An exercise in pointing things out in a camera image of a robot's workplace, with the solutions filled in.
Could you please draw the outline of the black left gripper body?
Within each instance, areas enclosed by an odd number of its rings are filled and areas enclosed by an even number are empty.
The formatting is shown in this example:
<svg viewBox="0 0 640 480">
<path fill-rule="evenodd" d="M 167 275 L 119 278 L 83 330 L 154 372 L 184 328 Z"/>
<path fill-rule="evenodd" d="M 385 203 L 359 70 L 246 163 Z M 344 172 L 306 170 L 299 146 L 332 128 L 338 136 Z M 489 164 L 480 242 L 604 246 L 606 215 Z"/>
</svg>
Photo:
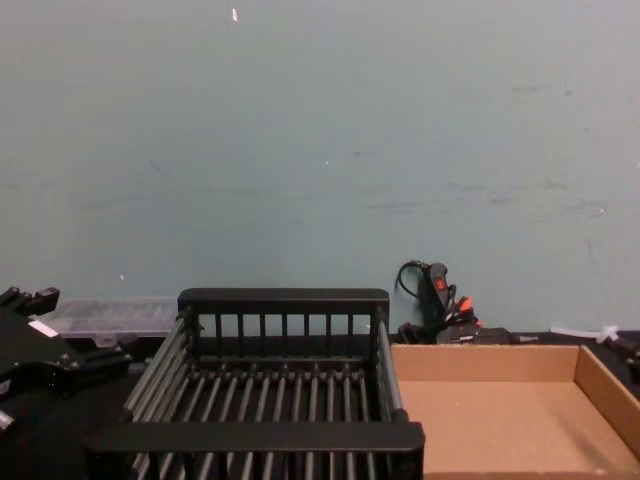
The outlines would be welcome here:
<svg viewBox="0 0 640 480">
<path fill-rule="evenodd" d="M 1 309 L 1 397 L 39 389 L 56 394 L 72 390 L 76 353 L 39 320 Z"/>
</svg>

